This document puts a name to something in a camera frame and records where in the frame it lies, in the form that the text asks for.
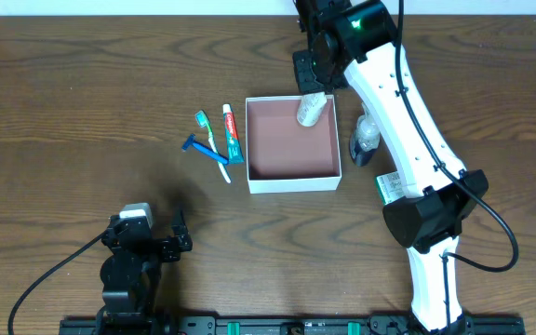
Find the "white lotion tube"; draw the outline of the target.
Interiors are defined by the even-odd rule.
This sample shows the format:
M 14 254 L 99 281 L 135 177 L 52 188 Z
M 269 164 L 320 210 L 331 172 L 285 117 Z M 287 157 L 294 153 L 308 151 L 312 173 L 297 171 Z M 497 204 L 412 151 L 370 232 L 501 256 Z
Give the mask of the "white lotion tube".
M 297 112 L 297 121 L 303 127 L 313 127 L 328 102 L 324 92 L 305 94 Z

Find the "blue razor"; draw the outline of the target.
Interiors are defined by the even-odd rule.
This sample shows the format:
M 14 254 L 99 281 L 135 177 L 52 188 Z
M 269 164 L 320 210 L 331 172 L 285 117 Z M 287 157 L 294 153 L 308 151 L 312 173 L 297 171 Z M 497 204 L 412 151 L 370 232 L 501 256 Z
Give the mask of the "blue razor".
M 229 164 L 229 160 L 225 156 L 215 153 L 211 148 L 209 148 L 206 145 L 204 145 L 203 143 L 197 141 L 196 138 L 195 138 L 195 134 L 191 134 L 187 138 L 187 140 L 183 143 L 183 145 L 181 147 L 181 149 L 184 152 L 187 151 L 189 148 L 196 149 L 201 154 L 204 154 L 204 155 L 210 157 L 211 159 L 217 161 L 218 163 L 221 163 L 223 165 L 228 165 Z

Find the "clear pump bottle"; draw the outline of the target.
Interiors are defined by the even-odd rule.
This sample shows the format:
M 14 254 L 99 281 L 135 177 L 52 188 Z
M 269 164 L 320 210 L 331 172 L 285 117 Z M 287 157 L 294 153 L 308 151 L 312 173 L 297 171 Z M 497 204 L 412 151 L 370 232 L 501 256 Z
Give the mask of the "clear pump bottle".
M 381 132 L 365 103 L 361 104 L 363 113 L 357 118 L 355 130 L 349 141 L 349 153 L 353 162 L 365 166 L 379 147 Z

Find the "red green toothpaste tube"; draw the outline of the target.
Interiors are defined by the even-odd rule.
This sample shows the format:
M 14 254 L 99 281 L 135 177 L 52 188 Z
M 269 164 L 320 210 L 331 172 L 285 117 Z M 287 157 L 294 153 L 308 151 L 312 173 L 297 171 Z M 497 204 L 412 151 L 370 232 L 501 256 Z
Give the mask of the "red green toothpaste tube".
M 222 114 L 225 127 L 225 138 L 227 143 L 227 150 L 229 155 L 229 163 L 243 164 L 245 162 L 238 133 L 236 130 L 235 116 L 232 107 L 229 103 L 222 105 Z

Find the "green white toothbrush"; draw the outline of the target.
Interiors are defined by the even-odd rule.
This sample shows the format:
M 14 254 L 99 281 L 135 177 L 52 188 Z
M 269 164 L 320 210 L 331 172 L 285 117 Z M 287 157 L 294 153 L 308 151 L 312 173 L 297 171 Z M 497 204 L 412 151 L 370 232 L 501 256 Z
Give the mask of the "green white toothbrush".
M 208 116 L 206 115 L 206 113 L 203 110 L 199 110 L 195 114 L 195 120 L 196 120 L 197 124 L 200 127 L 205 127 L 207 129 L 207 131 L 208 131 L 208 143 L 209 143 L 210 148 L 212 149 L 212 151 L 215 154 L 217 154 L 219 151 L 218 151 L 218 148 L 216 146 L 214 133 L 213 133 L 210 121 L 208 119 Z M 226 169 L 225 165 L 223 163 L 221 163 L 221 162 L 218 162 L 218 167 L 219 167 L 219 170 L 220 170 L 223 178 L 225 179 L 225 181 L 227 183 L 231 183 L 232 179 L 231 179 L 229 173 L 227 172 L 227 169 Z

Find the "green white soap box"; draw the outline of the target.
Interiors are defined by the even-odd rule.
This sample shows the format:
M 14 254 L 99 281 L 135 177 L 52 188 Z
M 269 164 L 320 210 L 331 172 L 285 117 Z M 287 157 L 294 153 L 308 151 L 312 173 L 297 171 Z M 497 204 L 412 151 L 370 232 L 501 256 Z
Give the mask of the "green white soap box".
M 384 205 L 395 202 L 405 196 L 399 173 L 391 172 L 377 176 L 375 183 Z

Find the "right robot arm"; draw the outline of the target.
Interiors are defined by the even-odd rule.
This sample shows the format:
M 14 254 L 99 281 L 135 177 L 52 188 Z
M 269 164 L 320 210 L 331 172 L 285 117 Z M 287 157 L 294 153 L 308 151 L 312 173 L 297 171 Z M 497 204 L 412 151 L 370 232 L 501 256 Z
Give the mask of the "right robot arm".
M 473 325 L 457 297 L 455 252 L 462 221 L 489 184 L 447 146 L 411 77 L 401 18 L 381 1 L 295 0 L 308 48 L 293 56 L 302 94 L 354 90 L 373 117 L 399 174 L 402 196 L 382 209 L 409 255 L 410 323 L 422 334 Z

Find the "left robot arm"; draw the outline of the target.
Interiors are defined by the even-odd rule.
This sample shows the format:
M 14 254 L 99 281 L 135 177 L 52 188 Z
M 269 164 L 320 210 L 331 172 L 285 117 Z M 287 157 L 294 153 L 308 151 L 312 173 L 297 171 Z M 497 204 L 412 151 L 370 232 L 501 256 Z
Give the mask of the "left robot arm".
M 102 298 L 111 315 L 151 316 L 164 263 L 179 261 L 193 248 L 183 211 L 175 211 L 170 222 L 173 234 L 154 238 L 154 224 L 145 203 L 110 218 L 101 238 L 112 252 L 100 269 Z

